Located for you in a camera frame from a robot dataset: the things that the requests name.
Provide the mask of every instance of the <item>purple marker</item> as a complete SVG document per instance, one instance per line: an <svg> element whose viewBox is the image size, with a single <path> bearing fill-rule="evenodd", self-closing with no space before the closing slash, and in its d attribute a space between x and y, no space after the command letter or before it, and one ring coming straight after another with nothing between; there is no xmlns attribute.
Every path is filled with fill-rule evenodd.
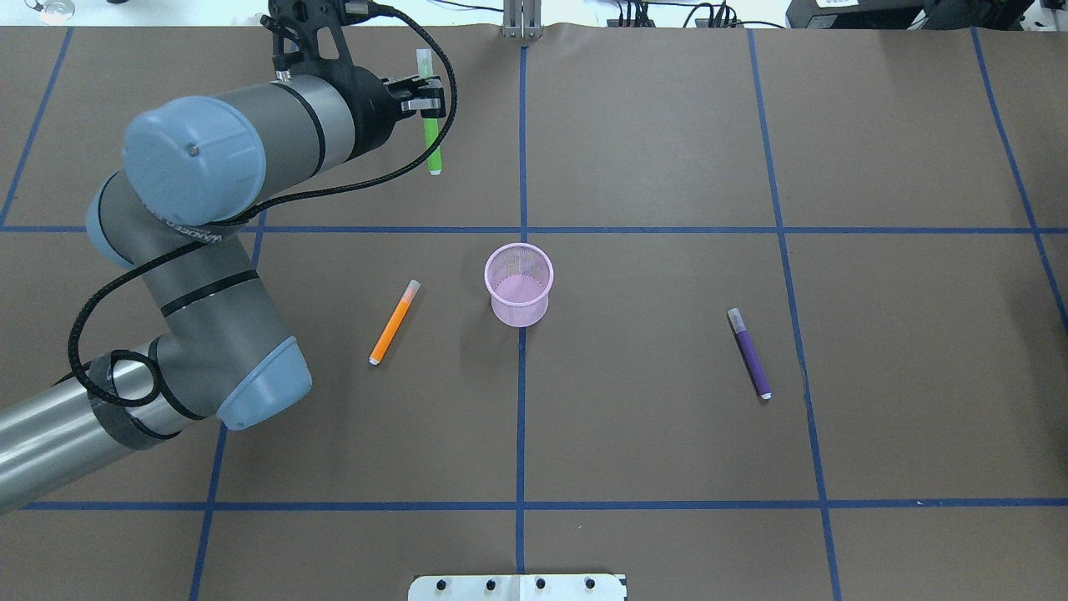
<svg viewBox="0 0 1068 601"><path fill-rule="evenodd" d="M764 376L764 368L760 367L760 360L756 357L756 349L753 348L753 339L745 330L745 322L741 321L741 312L731 310L727 312L727 318L731 319L731 328L735 331L735 342L738 343L741 359L745 362L745 369L753 379L753 388L756 389L756 394L767 401L771 398L771 385L768 384L768 377Z"/></svg>

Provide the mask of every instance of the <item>green marker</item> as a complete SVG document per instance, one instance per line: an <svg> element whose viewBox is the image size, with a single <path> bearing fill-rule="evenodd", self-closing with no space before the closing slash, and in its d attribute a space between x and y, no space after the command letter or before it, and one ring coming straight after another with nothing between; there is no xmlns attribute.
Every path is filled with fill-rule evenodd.
<svg viewBox="0 0 1068 601"><path fill-rule="evenodd" d="M419 63L419 76L420 77L433 77L434 76L434 58L430 54L429 48L420 48L415 50L415 62ZM426 147L430 147L434 140L438 139L438 120L437 118L424 118L423 120L423 136L426 138ZM441 174L441 146L438 146L430 155L430 158L426 160L426 169L430 172L430 175Z"/></svg>

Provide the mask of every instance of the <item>orange marker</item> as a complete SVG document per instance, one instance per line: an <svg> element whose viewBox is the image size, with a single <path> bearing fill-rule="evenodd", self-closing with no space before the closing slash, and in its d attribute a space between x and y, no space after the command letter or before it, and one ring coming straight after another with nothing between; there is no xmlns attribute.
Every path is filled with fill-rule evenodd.
<svg viewBox="0 0 1068 601"><path fill-rule="evenodd" d="M371 352L371 365L378 365L382 362L382 358L386 357L386 350L390 348L390 343L393 343L393 337L396 335L397 329L400 328L400 322L408 315L408 307L411 307L412 299L415 298L415 291L418 290L418 281L411 280L408 282L408 288L404 290L404 296L400 297L397 309L393 310L393 317L386 325L382 335L378 337L378 345L375 345L375 350Z"/></svg>

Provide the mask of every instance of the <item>light blue joint cover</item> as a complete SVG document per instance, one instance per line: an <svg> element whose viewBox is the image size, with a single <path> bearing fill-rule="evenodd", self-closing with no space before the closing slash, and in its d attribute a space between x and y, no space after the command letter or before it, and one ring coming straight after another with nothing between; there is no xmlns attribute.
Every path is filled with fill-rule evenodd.
<svg viewBox="0 0 1068 601"><path fill-rule="evenodd" d="M312 375L290 336L260 362L226 397L216 412L231 430L255 426L304 398L312 390Z"/></svg>
<svg viewBox="0 0 1068 601"><path fill-rule="evenodd" d="M123 257L123 255L120 254L113 246L111 246L111 242L108 241L108 236L104 235L104 225L100 224L100 199L104 196L104 189L108 187L108 184L110 184L111 179L113 179L117 174L119 172L116 171L108 177L106 181L104 181L104 185L100 186L100 191L96 192L96 197L94 197L93 202L89 204L89 211L85 212L85 232L89 234L89 240L93 242L93 246L95 246L97 250L100 251L100 254L104 254L109 260L124 269L132 269L134 263L130 263Z"/></svg>
<svg viewBox="0 0 1068 601"><path fill-rule="evenodd" d="M183 225L237 215L255 201L267 154L233 106L187 96L139 114L126 128L123 162L144 205Z"/></svg>

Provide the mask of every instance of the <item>black device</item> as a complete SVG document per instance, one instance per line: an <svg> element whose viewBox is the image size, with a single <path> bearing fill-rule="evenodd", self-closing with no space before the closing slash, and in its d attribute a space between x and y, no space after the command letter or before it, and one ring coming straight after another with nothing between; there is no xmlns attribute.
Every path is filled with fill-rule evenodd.
<svg viewBox="0 0 1068 601"><path fill-rule="evenodd" d="M924 2L791 0L786 9L786 22L796 29L908 29L923 10Z"/></svg>
<svg viewBox="0 0 1068 601"><path fill-rule="evenodd" d="M1020 17L1035 0L927 0L923 29L1021 29Z"/></svg>
<svg viewBox="0 0 1068 601"><path fill-rule="evenodd" d="M270 16L261 17L260 23L274 34L274 72L288 74L288 77L312 75L329 81L348 105L358 132L349 159L386 143L397 121L415 114L415 110L408 108L411 106L409 100L436 100L437 108L423 108L422 115L428 118L445 116L445 94L439 77L381 79L352 62L342 28L378 16L374 3L272 0L268 9ZM319 52L320 29L330 32L337 49L336 59L325 59ZM286 52L283 49L286 39L297 48Z"/></svg>

